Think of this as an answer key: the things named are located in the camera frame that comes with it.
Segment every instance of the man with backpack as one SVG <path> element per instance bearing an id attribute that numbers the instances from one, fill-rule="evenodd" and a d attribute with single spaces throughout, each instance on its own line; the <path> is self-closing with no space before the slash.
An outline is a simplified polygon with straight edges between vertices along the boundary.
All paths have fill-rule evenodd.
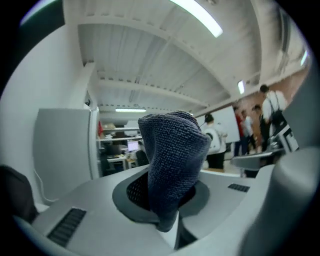
<path id="1" fill-rule="evenodd" d="M 270 90 L 265 84 L 261 85 L 260 93 L 264 98 L 262 104 L 263 119 L 266 124 L 271 124 L 269 135 L 272 136 L 287 125 L 282 111 L 285 110 L 288 103 L 281 91 Z"/>

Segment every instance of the white wall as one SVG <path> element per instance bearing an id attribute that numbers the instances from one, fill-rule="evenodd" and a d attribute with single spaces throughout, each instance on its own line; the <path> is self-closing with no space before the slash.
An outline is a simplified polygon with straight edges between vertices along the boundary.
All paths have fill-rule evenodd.
<path id="1" fill-rule="evenodd" d="M 83 68 L 78 38 L 64 25 L 21 61 L 0 101 L 0 163 L 24 174 L 42 202 L 33 172 L 33 132 L 39 108 L 69 106 Z"/>
<path id="2" fill-rule="evenodd" d="M 226 137 L 227 143 L 237 142 L 240 140 L 237 120 L 232 106 L 212 112 L 211 115 L 214 118 L 214 122 L 221 123 L 228 133 L 228 136 Z M 196 120 L 198 121 L 199 126 L 201 126 L 205 122 L 205 116 L 199 116 Z M 206 127 L 207 124 L 202 125 L 201 130 L 204 131 Z"/>

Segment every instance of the ceiling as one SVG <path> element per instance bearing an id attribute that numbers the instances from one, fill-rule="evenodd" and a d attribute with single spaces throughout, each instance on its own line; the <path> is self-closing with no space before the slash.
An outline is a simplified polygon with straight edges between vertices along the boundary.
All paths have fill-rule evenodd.
<path id="1" fill-rule="evenodd" d="M 78 25 L 82 61 L 95 64 L 100 110 L 205 112 L 240 98 L 240 80 L 250 91 L 277 76 L 282 23 L 275 2 L 197 2 L 223 29 L 218 38 L 169 0 L 64 1 L 67 24 Z"/>

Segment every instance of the red shirt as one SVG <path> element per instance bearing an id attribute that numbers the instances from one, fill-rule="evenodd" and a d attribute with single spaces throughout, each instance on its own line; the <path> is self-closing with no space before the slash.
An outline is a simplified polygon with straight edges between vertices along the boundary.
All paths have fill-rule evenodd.
<path id="1" fill-rule="evenodd" d="M 241 126 L 241 122 L 242 122 L 241 117 L 236 114 L 236 115 L 235 115 L 235 119 L 236 119 L 236 123 L 237 123 L 237 125 L 238 125 L 240 137 L 245 136 L 245 135 L 244 135 L 244 130 L 242 129 L 242 126 Z"/>

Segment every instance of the whiteboard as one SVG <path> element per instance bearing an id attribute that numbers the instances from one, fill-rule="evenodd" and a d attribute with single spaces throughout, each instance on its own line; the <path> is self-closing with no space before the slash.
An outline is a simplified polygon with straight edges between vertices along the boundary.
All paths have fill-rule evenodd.
<path id="1" fill-rule="evenodd" d="M 232 106 L 212 112 L 211 115 L 214 118 L 214 123 L 221 123 L 228 133 L 228 136 L 226 137 L 226 143 L 237 142 L 240 140 L 237 120 Z M 196 120 L 198 121 L 199 126 L 201 126 L 205 122 L 205 116 L 199 116 L 196 118 Z M 207 124 L 205 123 L 201 126 L 201 131 L 204 131 L 206 128 Z"/>

